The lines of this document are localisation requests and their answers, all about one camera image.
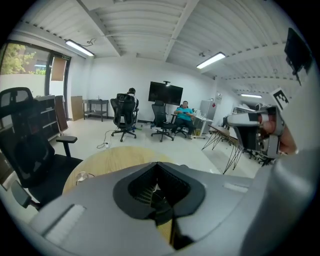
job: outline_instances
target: round wooden table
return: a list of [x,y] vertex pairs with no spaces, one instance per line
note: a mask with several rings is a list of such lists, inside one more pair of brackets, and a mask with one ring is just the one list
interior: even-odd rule
[[[83,160],[71,172],[64,184],[63,193],[66,193],[76,186],[76,176],[80,172],[99,176],[150,162],[173,163],[173,160],[152,149],[138,146],[120,146],[103,150]],[[172,221],[170,220],[158,226],[159,231],[168,242],[170,241],[171,225]]]

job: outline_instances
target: mesh chair back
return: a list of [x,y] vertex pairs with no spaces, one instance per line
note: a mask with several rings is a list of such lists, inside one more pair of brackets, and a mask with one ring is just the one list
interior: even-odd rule
[[25,188],[45,178],[55,154],[43,134],[38,104],[26,87],[0,92],[0,149]]
[[152,104],[152,110],[154,113],[153,123],[155,126],[161,127],[161,125],[167,121],[166,106],[164,102],[157,100],[154,104]]
[[117,98],[112,98],[110,103],[114,111],[113,123],[118,128],[132,127],[135,122],[135,98],[128,94],[118,93]]

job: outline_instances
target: monitor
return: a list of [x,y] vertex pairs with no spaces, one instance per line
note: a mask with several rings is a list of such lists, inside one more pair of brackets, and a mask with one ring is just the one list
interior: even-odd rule
[[148,100],[150,102],[162,101],[165,104],[180,106],[183,90],[182,87],[174,85],[166,86],[164,83],[151,82]]

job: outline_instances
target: ceiling beam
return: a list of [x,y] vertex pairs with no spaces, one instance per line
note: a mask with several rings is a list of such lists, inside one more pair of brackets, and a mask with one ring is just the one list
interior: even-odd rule
[[179,18],[179,21],[177,22],[174,31],[172,33],[171,39],[169,41],[168,46],[166,47],[163,61],[165,62],[171,52],[172,47],[174,46],[176,40],[183,29],[184,25],[186,24],[188,18],[190,17],[191,13],[194,11],[196,8],[198,2],[200,0],[188,0],[188,2],[185,5],[185,8],[183,9],[183,12],[181,13],[181,16]]
[[251,50],[247,50],[226,58],[214,62],[203,69],[200,70],[201,73],[212,71],[217,68],[224,67],[237,62],[243,62],[251,59],[267,57],[267,56],[276,56],[285,54],[285,43],[273,44],[269,46],[259,47]]
[[81,0],[73,0],[73,2],[79,7],[84,16],[87,17],[88,21],[92,24],[99,35],[104,38],[108,45],[110,45],[113,48],[114,52],[120,57],[121,50],[111,36],[106,37],[107,35],[109,35],[109,32],[107,31],[107,28],[105,27],[105,25],[103,25],[99,17],[94,12],[89,11]]
[[225,83],[234,85],[234,84],[263,84],[263,85],[277,85],[277,86],[299,86],[299,82],[294,79],[283,79],[283,78],[270,78],[270,77],[250,77],[250,78],[232,78],[225,79]]
[[47,32],[39,27],[33,26],[31,24],[27,24],[24,22],[19,22],[15,28],[13,29],[12,35],[15,33],[21,33],[17,35],[28,35],[31,37],[34,37],[35,39],[41,41],[42,43],[50,44],[52,46],[58,46],[64,49],[69,50],[70,52],[73,52],[81,57],[88,57],[86,54],[80,52],[79,50],[69,46],[66,44],[66,41],[54,34],[51,34],[50,32]]

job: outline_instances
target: cable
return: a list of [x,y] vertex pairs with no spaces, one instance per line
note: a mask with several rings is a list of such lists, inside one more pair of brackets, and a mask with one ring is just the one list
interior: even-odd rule
[[105,144],[108,144],[108,143],[106,142],[107,133],[108,133],[108,132],[115,132],[115,131],[117,131],[118,129],[119,129],[119,128],[117,128],[116,130],[107,130],[107,131],[105,132],[105,134],[104,134],[103,143],[101,143],[101,144],[99,144],[98,146],[96,146],[96,148],[97,148],[97,149],[102,149],[102,148],[105,146]]

